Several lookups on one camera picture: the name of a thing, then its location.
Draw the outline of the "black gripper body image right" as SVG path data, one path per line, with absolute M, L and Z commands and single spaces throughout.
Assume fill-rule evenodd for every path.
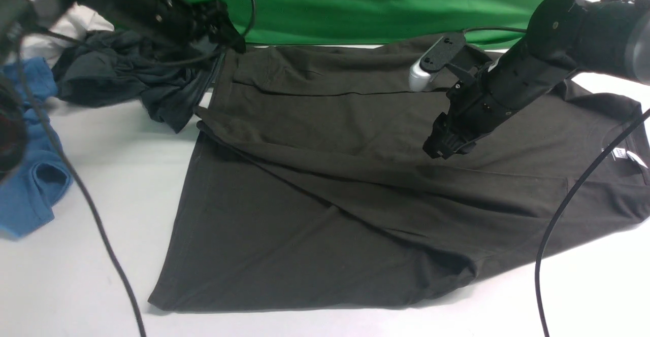
M 481 83 L 458 83 L 446 96 L 450 103 L 448 111 L 434 120 L 432 132 L 422 146 L 431 158 L 468 154 L 476 141 L 508 119 L 508 108 L 498 103 Z

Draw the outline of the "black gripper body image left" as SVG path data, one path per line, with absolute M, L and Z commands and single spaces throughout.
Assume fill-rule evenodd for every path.
M 228 5 L 223 0 L 205 0 L 190 3 L 179 0 L 186 9 L 190 29 L 181 39 L 178 49 L 190 48 L 191 44 L 207 37 L 209 42 L 237 53 L 246 52 L 246 41 L 230 20 Z

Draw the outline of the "black silver robot arm right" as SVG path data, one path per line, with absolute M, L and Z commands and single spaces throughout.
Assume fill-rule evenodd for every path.
M 524 36 L 496 59 L 468 44 L 464 32 L 444 34 L 409 72 L 413 92 L 445 69 L 458 79 L 423 150 L 444 159 L 471 152 L 476 141 L 575 73 L 648 85 L 648 28 L 648 0 L 543 0 Z

